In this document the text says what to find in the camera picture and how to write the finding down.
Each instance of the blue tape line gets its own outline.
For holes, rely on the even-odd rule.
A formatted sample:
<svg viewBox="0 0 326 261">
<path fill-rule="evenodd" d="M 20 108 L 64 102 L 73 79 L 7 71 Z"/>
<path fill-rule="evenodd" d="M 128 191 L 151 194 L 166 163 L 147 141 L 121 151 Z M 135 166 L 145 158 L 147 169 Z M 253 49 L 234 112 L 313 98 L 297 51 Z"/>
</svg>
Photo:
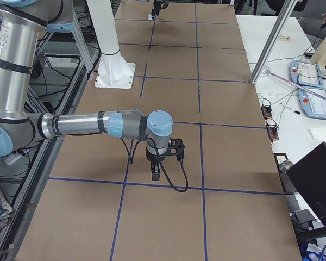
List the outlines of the blue tape line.
<svg viewBox="0 0 326 261">
<path fill-rule="evenodd" d="M 205 126 L 222 126 L 222 127 L 231 127 L 231 128 L 248 128 L 248 129 L 266 129 L 266 127 L 258 126 L 242 126 L 242 125 L 229 125 L 229 124 L 218 124 L 218 123 L 201 123 Z"/>
<path fill-rule="evenodd" d="M 54 181 L 75 181 L 75 182 L 90 182 L 90 183 L 108 183 L 108 184 L 117 184 L 123 185 L 124 182 L 121 181 L 100 181 L 97 179 L 81 179 L 81 178 L 58 178 L 58 177 L 49 177 L 48 179 Z M 148 183 L 135 183 L 135 182 L 126 182 L 126 185 L 138 186 L 138 187 L 157 187 L 157 188 L 170 188 L 170 185 L 161 185 L 161 184 L 148 184 Z M 176 186 L 179 189 L 184 189 L 183 186 Z M 193 190 L 203 190 L 199 187 L 189 187 Z M 284 193 L 279 192 L 262 192 L 262 191 L 251 191 L 251 190 L 234 190 L 234 189 L 216 189 L 216 188 L 204 188 L 207 191 L 219 191 L 219 192 L 233 192 L 233 193 L 245 193 L 245 194 L 262 194 L 262 195 L 277 195 L 285 196 Z"/>
<path fill-rule="evenodd" d="M 211 80 L 211 79 L 199 79 L 201 82 L 226 82 L 226 83 L 246 83 L 245 80 Z"/>
<path fill-rule="evenodd" d="M 133 148 L 133 140 L 130 143 L 129 154 L 131 154 L 132 148 Z M 124 198 L 124 191 L 126 190 L 126 182 L 127 182 L 127 176 L 128 176 L 128 170 L 129 170 L 129 163 L 130 163 L 130 159 L 128 158 L 127 168 L 126 168 L 126 175 L 124 176 L 123 188 L 122 188 L 122 193 L 121 193 L 120 206 L 118 208 L 118 214 L 117 214 L 117 220 L 116 220 L 116 227 L 115 227 L 115 232 L 114 232 L 114 238 L 112 240 L 111 254 L 110 254 L 110 259 L 109 259 L 110 261 L 112 261 L 112 259 L 114 257 L 114 251 L 115 251 L 115 244 L 116 244 L 116 238 L 117 238 L 118 225 L 120 224 L 120 217 L 121 217 L 122 204 L 123 204 L 123 198 Z"/>
<path fill-rule="evenodd" d="M 201 171 L 202 171 L 204 256 L 205 256 L 205 261 L 208 261 L 208 241 L 207 241 L 207 236 L 206 236 L 206 207 L 205 207 L 205 183 L 204 183 L 203 133 L 202 133 L 202 124 L 201 123 L 199 123 L 199 139 L 200 139 L 200 165 L 201 165 Z"/>
<path fill-rule="evenodd" d="M 150 46 L 144 43 L 119 43 L 119 45 L 134 45 L 134 46 Z M 178 46 L 178 45 L 151 45 L 151 46 L 158 46 L 158 47 L 178 47 L 178 48 L 196 48 L 195 46 Z"/>
<path fill-rule="evenodd" d="M 198 26 L 197 26 L 197 6 L 195 4 L 195 23 L 196 23 L 196 53 L 197 53 L 197 80 L 198 80 L 198 112 L 202 112 L 202 101 L 200 99 L 199 85 L 199 53 L 198 53 Z"/>
<path fill-rule="evenodd" d="M 204 188 L 204 190 L 206 190 L 206 191 L 218 191 L 218 192 L 244 193 L 244 194 L 285 196 L 284 193 L 279 193 L 279 192 L 264 192 L 264 191 L 251 191 L 251 190 L 236 190 L 236 189 L 213 189 L 213 188 Z"/>
<path fill-rule="evenodd" d="M 200 98 L 200 85 L 198 81 L 198 111 L 201 113 L 202 112 L 202 101 Z"/>
<path fill-rule="evenodd" d="M 146 71 L 147 71 L 147 63 L 145 65 L 145 71 L 143 72 L 143 80 L 142 80 L 142 85 L 141 85 L 140 98 L 142 98 L 142 94 L 143 94 L 143 87 L 144 87 L 144 84 L 145 84 Z"/>
<path fill-rule="evenodd" d="M 108 183 L 108 184 L 119 184 L 123 185 L 120 181 L 100 181 L 97 179 L 82 179 L 82 178 L 59 178 L 59 177 L 49 177 L 53 181 L 77 181 L 77 182 L 93 182 L 93 183 Z"/>
<path fill-rule="evenodd" d="M 197 26 L 197 6 L 195 4 L 195 18 L 196 18 L 196 47 L 197 47 L 197 79 L 199 81 L 199 56 L 198 56 L 198 26 Z"/>
<path fill-rule="evenodd" d="M 221 82 L 221 83 L 246 83 L 244 80 L 211 80 L 211 79 L 188 79 L 188 78 L 170 78 L 159 76 L 145 76 L 151 79 L 165 79 L 165 80 L 194 80 L 198 82 Z M 134 76 L 134 78 L 143 78 L 143 76 Z"/>
<path fill-rule="evenodd" d="M 115 20 L 120 20 L 120 21 L 145 21 L 145 22 L 150 22 L 149 20 L 145 20 L 145 19 L 124 19 L 124 18 L 115 18 Z M 183 22 L 183 21 L 162 21 L 162 20 L 157 20 L 157 22 L 162 22 L 162 23 L 196 23 L 196 22 Z M 211 23 L 211 22 L 197 22 L 197 23 L 201 23 L 201 24 L 227 24 L 227 25 L 231 25 L 231 26 L 236 26 L 238 25 L 237 23 Z"/>
<path fill-rule="evenodd" d="M 183 22 L 183 21 L 157 21 L 163 23 L 195 23 L 195 22 Z"/>
<path fill-rule="evenodd" d="M 242 126 L 242 125 L 228 125 L 228 124 L 219 124 L 219 123 L 196 123 L 196 122 L 184 122 L 184 121 L 174 121 L 176 124 L 186 124 L 186 125 L 202 125 L 202 126 L 222 126 L 222 127 L 231 127 L 231 128 L 249 128 L 249 129 L 266 129 L 266 127 L 257 127 L 257 126 Z"/>
<path fill-rule="evenodd" d="M 241 51 L 245 51 L 245 49 L 243 48 L 221 48 L 223 50 L 241 50 Z"/>
<path fill-rule="evenodd" d="M 201 24 L 226 24 L 229 26 L 237 26 L 238 25 L 237 23 L 211 23 L 211 22 L 198 22 L 198 23 L 201 23 Z"/>
<path fill-rule="evenodd" d="M 153 26 L 152 26 L 152 32 L 151 32 L 151 39 L 150 39 L 150 45 L 148 46 L 148 50 L 151 50 L 151 44 L 152 44 L 152 38 L 153 38 L 153 32 L 154 32 L 154 24 L 156 23 L 156 19 L 153 20 Z"/>
</svg>

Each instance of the cardboard surface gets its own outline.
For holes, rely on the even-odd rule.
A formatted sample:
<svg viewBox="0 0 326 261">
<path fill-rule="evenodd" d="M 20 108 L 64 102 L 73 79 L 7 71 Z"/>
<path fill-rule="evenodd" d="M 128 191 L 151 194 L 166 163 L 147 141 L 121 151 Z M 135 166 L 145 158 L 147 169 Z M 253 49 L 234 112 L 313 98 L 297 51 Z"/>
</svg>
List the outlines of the cardboard surface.
<svg viewBox="0 0 326 261">
<path fill-rule="evenodd" d="M 151 8 L 122 1 L 116 15 L 132 88 L 89 81 L 77 113 L 170 113 L 190 189 L 151 181 L 144 142 L 129 165 L 118 139 L 67 137 L 17 260 L 299 260 L 233 7 L 170 3 L 148 22 Z M 176 157 L 163 165 L 182 189 Z"/>
<path fill-rule="evenodd" d="M 113 260 L 204 260 L 201 193 L 127 186 Z"/>
<path fill-rule="evenodd" d="M 208 260 L 301 260 L 284 197 L 206 191 L 205 202 Z"/>
<path fill-rule="evenodd" d="M 255 86 L 234 82 L 200 82 L 199 86 L 202 122 L 265 126 Z"/>
<path fill-rule="evenodd" d="M 244 49 L 237 24 L 198 24 L 198 46 L 220 50 L 223 48 Z"/>
<path fill-rule="evenodd" d="M 265 129 L 203 126 L 206 188 L 282 192 Z"/>
<path fill-rule="evenodd" d="M 121 187 L 48 181 L 15 260 L 109 259 Z"/>
</svg>

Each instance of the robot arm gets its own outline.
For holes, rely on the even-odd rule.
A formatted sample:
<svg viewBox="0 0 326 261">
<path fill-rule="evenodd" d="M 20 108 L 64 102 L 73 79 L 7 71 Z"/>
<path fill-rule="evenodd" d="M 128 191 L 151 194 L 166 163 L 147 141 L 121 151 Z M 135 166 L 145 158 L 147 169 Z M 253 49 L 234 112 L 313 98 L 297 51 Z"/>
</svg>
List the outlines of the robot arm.
<svg viewBox="0 0 326 261">
<path fill-rule="evenodd" d="M 154 20 L 156 15 L 159 15 L 159 11 L 161 9 L 166 9 L 169 5 L 168 0 L 154 0 L 153 1 L 153 9 L 151 13 L 148 15 L 149 20 Z"/>
<path fill-rule="evenodd" d="M 108 133 L 147 142 L 146 156 L 151 162 L 153 180 L 159 179 L 160 165 L 166 156 L 176 156 L 182 166 L 184 145 L 179 139 L 170 139 L 173 120 L 164 111 L 154 111 L 149 116 L 136 109 L 86 115 L 26 114 L 24 102 L 38 33 L 48 25 L 72 25 L 72 1 L 1 0 L 0 13 L 0 157 L 33 141 Z"/>
</svg>

